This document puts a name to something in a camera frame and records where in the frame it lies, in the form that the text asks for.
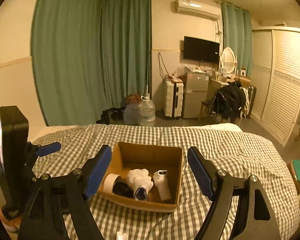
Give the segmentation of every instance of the white cylinder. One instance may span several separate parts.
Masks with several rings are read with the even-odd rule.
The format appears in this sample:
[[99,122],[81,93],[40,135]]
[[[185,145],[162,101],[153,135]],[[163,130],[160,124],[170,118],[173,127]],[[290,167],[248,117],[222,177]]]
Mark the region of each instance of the white cylinder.
[[158,188],[161,201],[171,199],[166,170],[160,170],[153,174],[153,181]]
[[161,201],[165,201],[165,200],[171,199],[171,194],[170,194],[170,190],[169,190],[169,185],[168,185],[168,180],[167,179],[162,180],[162,181],[158,181],[155,185],[158,188]]

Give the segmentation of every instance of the white cloth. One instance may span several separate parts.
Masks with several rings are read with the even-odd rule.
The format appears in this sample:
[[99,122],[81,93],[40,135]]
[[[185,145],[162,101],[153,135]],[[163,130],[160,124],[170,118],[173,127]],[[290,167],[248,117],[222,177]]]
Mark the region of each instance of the white cloth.
[[243,88],[243,87],[241,87],[240,89],[242,89],[244,91],[244,94],[246,96],[246,103],[244,105],[244,113],[243,113],[244,116],[246,116],[249,113],[249,109],[250,109],[248,89]]
[[204,126],[184,126],[182,128],[195,128],[195,129],[206,129],[206,130],[219,130],[219,131],[230,131],[230,132],[243,132],[239,126],[234,123],[218,123],[208,124]]
[[133,190],[133,194],[136,193],[138,188],[144,188],[148,194],[153,186],[151,177],[148,176],[149,171],[147,169],[135,169],[128,172],[127,175],[127,184],[129,188]]

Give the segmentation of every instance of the louvered door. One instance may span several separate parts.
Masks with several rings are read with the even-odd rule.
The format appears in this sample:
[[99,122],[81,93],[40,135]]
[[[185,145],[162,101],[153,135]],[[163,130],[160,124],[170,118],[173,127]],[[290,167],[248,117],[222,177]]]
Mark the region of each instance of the louvered door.
[[300,111],[300,32],[273,30],[272,33],[273,75],[261,120],[285,144]]
[[272,31],[253,32],[253,67],[251,85],[257,88],[252,114],[261,118],[271,78],[272,68]]

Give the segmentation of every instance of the bed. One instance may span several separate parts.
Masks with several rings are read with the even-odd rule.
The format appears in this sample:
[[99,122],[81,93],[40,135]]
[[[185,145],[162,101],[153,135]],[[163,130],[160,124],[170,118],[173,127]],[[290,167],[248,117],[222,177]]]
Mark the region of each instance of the bed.
[[[82,167],[103,144],[118,141],[177,146],[184,150],[185,166],[179,206],[174,213],[145,212],[125,208],[96,194],[90,210],[105,239],[115,239],[116,232],[127,232],[129,239],[194,239],[211,202],[201,194],[186,161],[186,152],[197,146],[206,159],[232,176],[259,177],[268,195],[282,240],[289,239],[300,220],[297,192],[290,173],[269,140],[244,133],[233,125],[212,127],[140,127],[125,125],[76,126],[37,138],[35,144],[59,141],[61,151],[38,158],[34,173],[39,177],[66,175]],[[234,222],[238,197],[233,197],[221,239],[228,239]],[[77,239],[70,215],[65,216],[71,239]]]

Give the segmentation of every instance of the wall-mounted tv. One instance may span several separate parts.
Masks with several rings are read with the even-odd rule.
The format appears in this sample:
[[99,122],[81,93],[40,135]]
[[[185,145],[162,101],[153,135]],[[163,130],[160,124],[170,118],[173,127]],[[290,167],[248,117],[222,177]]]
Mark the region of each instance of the wall-mounted tv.
[[183,58],[202,62],[219,63],[220,44],[185,36]]

